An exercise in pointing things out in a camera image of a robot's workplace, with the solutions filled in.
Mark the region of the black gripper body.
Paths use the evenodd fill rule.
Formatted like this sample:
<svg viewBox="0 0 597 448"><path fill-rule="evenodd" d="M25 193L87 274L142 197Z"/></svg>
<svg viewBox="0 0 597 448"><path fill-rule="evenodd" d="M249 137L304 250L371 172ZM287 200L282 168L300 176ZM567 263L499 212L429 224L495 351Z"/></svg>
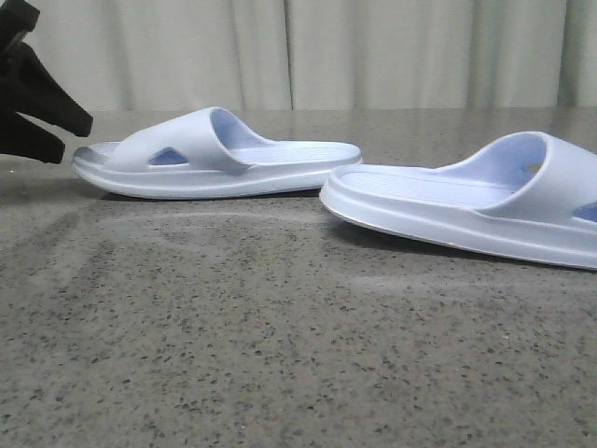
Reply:
<svg viewBox="0 0 597 448"><path fill-rule="evenodd" d="M22 40L36 26L40 11L27 1L1 5L1 108L19 110L19 97L33 86L41 67L35 52Z"/></svg>

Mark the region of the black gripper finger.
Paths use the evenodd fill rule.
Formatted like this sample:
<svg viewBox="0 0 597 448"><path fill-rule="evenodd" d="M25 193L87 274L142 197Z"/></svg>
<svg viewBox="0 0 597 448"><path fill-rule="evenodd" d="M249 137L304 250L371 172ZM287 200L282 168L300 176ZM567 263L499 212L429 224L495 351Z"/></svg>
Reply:
<svg viewBox="0 0 597 448"><path fill-rule="evenodd" d="M8 103L16 111L89 136L93 117L72 99L27 44L18 44L8 64Z"/></svg>
<svg viewBox="0 0 597 448"><path fill-rule="evenodd" d="M59 164L65 145L16 112L1 111L0 153Z"/></svg>

